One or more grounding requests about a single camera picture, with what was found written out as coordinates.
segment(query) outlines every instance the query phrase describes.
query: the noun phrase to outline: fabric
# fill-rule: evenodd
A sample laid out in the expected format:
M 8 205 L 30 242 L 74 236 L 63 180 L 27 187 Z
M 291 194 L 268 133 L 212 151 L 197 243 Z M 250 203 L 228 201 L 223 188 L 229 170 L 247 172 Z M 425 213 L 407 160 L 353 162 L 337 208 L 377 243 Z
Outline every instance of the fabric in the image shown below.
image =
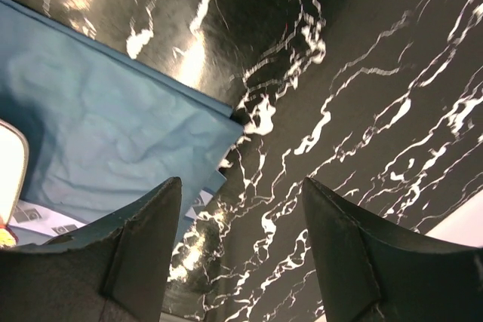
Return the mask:
M 0 35 L 0 118 L 30 147 L 25 201 L 92 222 L 179 176 L 183 218 L 242 134 L 226 106 L 10 0 Z

